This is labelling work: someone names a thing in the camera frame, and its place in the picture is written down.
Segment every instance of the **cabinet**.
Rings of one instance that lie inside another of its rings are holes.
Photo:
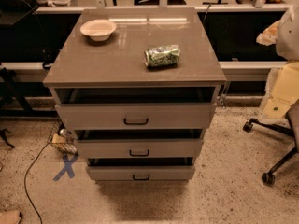
[[[117,23],[92,42],[80,26]],[[144,50],[178,44],[177,65],[148,69]],[[225,76],[193,8],[85,10],[44,84],[93,180],[189,180]]]

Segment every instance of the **blue x mark on floor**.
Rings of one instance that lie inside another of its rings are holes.
[[[63,156],[64,168],[53,178],[53,180],[58,181],[64,175],[64,173],[67,173],[69,178],[73,178],[75,174],[72,169],[72,164],[77,160],[77,158],[78,155],[75,155],[71,160],[69,160],[67,154],[65,154]]]

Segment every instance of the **crumpled can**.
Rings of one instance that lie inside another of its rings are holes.
[[[179,45],[167,45],[151,48],[144,51],[145,65],[147,67],[159,67],[177,64],[179,61]]]

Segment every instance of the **chair leg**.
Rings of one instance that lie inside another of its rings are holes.
[[[275,176],[273,173],[280,168],[286,161],[297,153],[297,148],[294,147],[286,156],[284,156],[277,164],[275,164],[268,173],[263,173],[262,181],[268,186],[272,186],[275,183]]]
[[[286,134],[290,137],[293,137],[292,129],[289,129],[289,128],[286,128],[286,127],[283,127],[283,126],[280,126],[280,125],[276,125],[276,124],[264,124],[264,123],[261,123],[260,121],[258,121],[255,118],[250,119],[249,122],[246,122],[244,127],[243,127],[243,130],[249,133],[252,129],[252,126],[253,126],[252,123],[258,124],[260,126],[268,128],[270,130],[273,130],[273,131],[276,131],[276,132],[279,132],[279,133],[283,133],[283,134]]]

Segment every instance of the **gray drawer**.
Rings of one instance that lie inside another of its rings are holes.
[[[148,166],[148,167],[87,167],[92,180],[189,180],[193,178],[194,166]]]
[[[83,158],[197,157],[202,144],[199,139],[75,141]]]
[[[68,130],[207,128],[216,105],[56,105]]]

